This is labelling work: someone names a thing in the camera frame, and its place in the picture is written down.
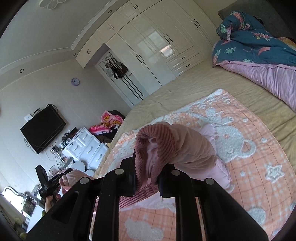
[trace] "flower-shaped ceiling lamp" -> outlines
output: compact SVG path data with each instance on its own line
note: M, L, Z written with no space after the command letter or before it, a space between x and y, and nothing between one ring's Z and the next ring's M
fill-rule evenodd
M59 3L65 2L66 0L41 0L39 2L40 7L47 7L49 10L54 9Z

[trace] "beige bed sheet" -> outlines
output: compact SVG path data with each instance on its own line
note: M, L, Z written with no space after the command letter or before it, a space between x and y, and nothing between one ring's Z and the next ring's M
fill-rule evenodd
M96 177L101 176L101 167L123 133L138 129L155 118L201 99L217 89L226 90L264 122L280 143L296 172L295 112L283 101L245 77L219 66L212 68L212 60L209 59L166 84L130 111L96 170Z

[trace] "orange plaid blanket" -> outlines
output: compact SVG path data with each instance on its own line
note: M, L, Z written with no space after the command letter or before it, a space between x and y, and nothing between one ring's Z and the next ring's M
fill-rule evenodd
M271 240L296 205L296 176L283 149L264 123L224 90L155 119L188 127L212 123L217 155L232 178L230 195L257 221ZM100 176L132 156L138 130L124 133L111 151ZM175 240L174 203L121 210L120 240Z

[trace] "teal floral comforter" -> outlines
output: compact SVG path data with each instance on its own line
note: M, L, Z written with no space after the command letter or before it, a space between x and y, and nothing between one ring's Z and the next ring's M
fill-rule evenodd
M247 13L233 11L216 32L221 40L213 51L213 67L223 61L296 66L296 51Z

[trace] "star pattern on blanket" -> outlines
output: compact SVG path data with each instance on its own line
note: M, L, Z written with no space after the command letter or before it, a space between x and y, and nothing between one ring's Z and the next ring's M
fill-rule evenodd
M283 177L285 175L284 172L281 170L281 164L272 166L267 165L266 166L266 180L270 180L271 183L275 183L280 177Z

